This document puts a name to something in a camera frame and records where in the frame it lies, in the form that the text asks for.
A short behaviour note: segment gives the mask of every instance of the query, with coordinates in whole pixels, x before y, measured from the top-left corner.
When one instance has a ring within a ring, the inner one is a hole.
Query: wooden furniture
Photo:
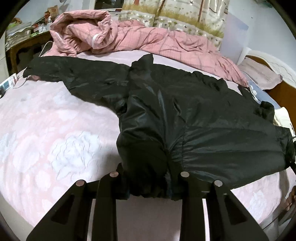
[[[35,44],[46,44],[48,41],[52,40],[52,36],[50,35],[49,31],[46,31],[44,33],[40,33],[34,37],[31,37],[29,39],[26,39],[17,45],[11,47],[8,52],[10,56],[10,61],[11,61],[11,68],[12,68],[12,73],[18,73],[17,70],[17,53],[19,50],[22,48],[27,48],[31,47]]]
[[[296,72],[278,58],[257,50],[244,48],[238,60],[238,65],[249,57],[257,63],[263,64],[270,68],[276,74],[283,77],[283,81],[271,90],[266,92],[281,107],[285,107],[289,113],[293,126],[296,126]]]
[[[9,77],[5,56],[5,33],[0,39],[0,83]]]

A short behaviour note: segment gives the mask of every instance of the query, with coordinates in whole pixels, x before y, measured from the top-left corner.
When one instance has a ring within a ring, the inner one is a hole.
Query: wooden bed frame
[[[239,65],[245,57],[249,57],[256,62],[270,68],[276,74],[283,77],[283,81],[271,90],[266,92],[281,107],[285,107],[289,113],[293,126],[296,127],[296,72],[283,61],[278,58],[257,50],[244,48],[237,65]]]

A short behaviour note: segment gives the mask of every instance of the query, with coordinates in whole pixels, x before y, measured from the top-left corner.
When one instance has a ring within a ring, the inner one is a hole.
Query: white cloth
[[[295,131],[290,120],[289,113],[285,107],[274,110],[274,124],[277,126],[289,128],[293,137],[293,141],[296,141]]]

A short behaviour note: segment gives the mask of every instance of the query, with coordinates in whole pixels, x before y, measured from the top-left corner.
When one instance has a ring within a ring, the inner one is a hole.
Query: pink comforter
[[[248,83],[238,67],[221,56],[205,37],[164,28],[147,28],[136,20],[112,21],[102,10],[79,10],[61,14],[50,27],[54,45],[45,56],[76,57],[91,50],[94,54],[122,50],[143,50],[178,60],[194,68],[232,80]]]

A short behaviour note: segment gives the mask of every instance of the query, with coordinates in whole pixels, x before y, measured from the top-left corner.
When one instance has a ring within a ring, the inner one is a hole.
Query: black clamp
[[[29,234],[27,241],[86,241],[92,200],[96,199],[92,241],[117,241],[116,199],[127,199],[124,178],[111,172],[101,180],[78,180]],[[183,195],[180,241],[205,241],[206,202],[210,240],[268,241],[250,213],[221,181],[200,181],[181,172]]]

